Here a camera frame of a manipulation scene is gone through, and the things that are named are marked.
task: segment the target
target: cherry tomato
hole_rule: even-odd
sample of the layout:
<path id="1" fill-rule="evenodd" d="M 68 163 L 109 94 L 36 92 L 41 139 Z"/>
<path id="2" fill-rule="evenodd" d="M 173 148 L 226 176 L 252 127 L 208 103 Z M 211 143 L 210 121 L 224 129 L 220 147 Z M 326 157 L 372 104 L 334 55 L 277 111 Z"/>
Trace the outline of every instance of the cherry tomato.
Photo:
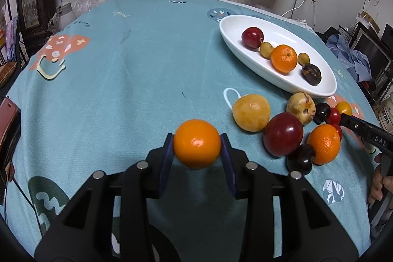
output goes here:
<path id="1" fill-rule="evenodd" d="M 259 48 L 264 39 L 263 32 L 257 27 L 247 28 L 242 33 L 243 44 L 252 49 Z"/>
<path id="2" fill-rule="evenodd" d="M 340 136 L 340 140 L 343 139 L 343 131 L 341 130 L 341 127 L 338 124 L 332 124 L 332 126 L 336 128 L 338 135 Z"/>
<path id="3" fill-rule="evenodd" d="M 327 124 L 340 124 L 341 115 L 336 108 L 330 108 L 330 115 L 326 119 Z"/>
<path id="4" fill-rule="evenodd" d="M 314 121 L 316 124 L 321 124 L 330 115 L 330 106 L 325 102 L 321 102 L 315 106 L 315 109 Z"/>

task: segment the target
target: white bowl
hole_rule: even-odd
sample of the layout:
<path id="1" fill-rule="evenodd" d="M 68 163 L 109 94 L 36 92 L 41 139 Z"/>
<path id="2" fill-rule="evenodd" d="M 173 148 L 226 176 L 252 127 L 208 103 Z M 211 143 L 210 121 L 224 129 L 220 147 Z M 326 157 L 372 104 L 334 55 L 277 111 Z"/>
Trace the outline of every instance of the white bowl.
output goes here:
<path id="1" fill-rule="evenodd" d="M 270 59 L 265 59 L 259 51 L 252 51 L 243 45 L 242 33 L 248 27 L 261 29 L 265 36 L 264 41 L 271 43 L 273 47 L 285 44 L 292 47 L 298 55 L 308 54 L 310 63 L 321 70 L 321 82 L 317 86 L 310 85 L 302 77 L 299 64 L 288 74 L 278 72 Z M 260 18 L 231 15 L 220 21 L 220 32 L 229 49 L 242 63 L 278 88 L 290 93 L 308 93 L 313 98 L 329 97 L 336 92 L 337 81 L 327 62 L 308 43 L 288 30 Z"/>

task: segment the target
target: table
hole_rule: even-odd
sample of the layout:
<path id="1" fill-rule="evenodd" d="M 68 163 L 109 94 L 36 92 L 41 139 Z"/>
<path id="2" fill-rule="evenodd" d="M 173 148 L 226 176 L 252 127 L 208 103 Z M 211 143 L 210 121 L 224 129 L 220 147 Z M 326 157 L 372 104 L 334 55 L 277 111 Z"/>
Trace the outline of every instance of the table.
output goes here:
<path id="1" fill-rule="evenodd" d="M 288 173 L 284 158 L 266 153 L 261 133 L 237 127 L 225 101 L 225 93 L 232 105 L 238 98 L 232 89 L 240 95 L 261 94 L 274 116 L 285 110 L 290 97 L 226 47 L 219 21 L 234 14 L 265 19 L 304 39 L 326 59 L 337 79 L 337 93 L 326 101 L 334 106 L 347 100 L 355 114 L 377 124 L 350 74 L 309 29 L 219 0 L 108 0 L 50 39 L 9 92 L 22 110 L 15 177 L 37 207 L 43 232 L 92 172 L 127 169 L 162 146 L 166 134 L 187 119 L 209 121 L 251 161 L 271 172 Z M 47 76 L 57 74 L 53 80 L 37 72 L 43 53 L 47 58 L 41 67 Z M 304 128 L 305 139 L 315 126 Z M 344 131 L 339 156 L 307 176 L 360 253 L 370 245 L 366 201 L 372 175 L 370 156 L 351 132 Z M 278 199 L 274 203 L 275 251 L 280 255 Z M 7 208 L 11 230 L 33 253 L 41 236 L 32 209 L 14 184 L 9 186 Z M 164 196 L 149 200 L 148 208 L 150 222 L 174 243 L 182 261 L 237 261 L 246 202 L 231 197 L 219 160 L 191 171 L 175 159 Z"/>

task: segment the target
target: kettle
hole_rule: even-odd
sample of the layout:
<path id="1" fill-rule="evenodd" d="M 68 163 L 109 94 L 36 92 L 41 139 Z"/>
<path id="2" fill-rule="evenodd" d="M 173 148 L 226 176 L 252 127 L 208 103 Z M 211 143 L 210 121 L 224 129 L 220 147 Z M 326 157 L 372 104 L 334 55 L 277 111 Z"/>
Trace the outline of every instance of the kettle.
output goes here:
<path id="1" fill-rule="evenodd" d="M 56 34 L 66 28 L 76 19 L 76 15 L 72 10 L 71 3 L 62 4 L 56 8 L 56 13 L 49 20 L 48 30 Z"/>

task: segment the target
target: dish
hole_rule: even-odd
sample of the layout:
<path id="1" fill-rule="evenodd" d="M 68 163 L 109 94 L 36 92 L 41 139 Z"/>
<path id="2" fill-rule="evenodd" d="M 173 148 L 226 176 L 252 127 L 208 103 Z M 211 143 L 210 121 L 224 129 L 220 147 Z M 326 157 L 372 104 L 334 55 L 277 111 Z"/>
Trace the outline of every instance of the dish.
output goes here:
<path id="1" fill-rule="evenodd" d="M 288 73 L 282 74 L 275 70 L 269 59 L 265 59 L 258 51 L 252 51 L 244 46 L 241 36 L 248 27 L 258 27 L 263 31 L 264 41 L 274 47 L 286 44 L 297 53 L 306 53 L 312 64 L 321 70 L 322 80 L 317 86 L 309 84 L 301 75 L 301 66 Z M 325 98 L 337 90 L 335 75 L 324 58 L 308 43 L 290 31 L 269 21 L 244 15 L 231 15 L 220 21 L 220 32 L 233 54 L 253 72 L 290 93 L 304 92 L 313 98 Z"/>

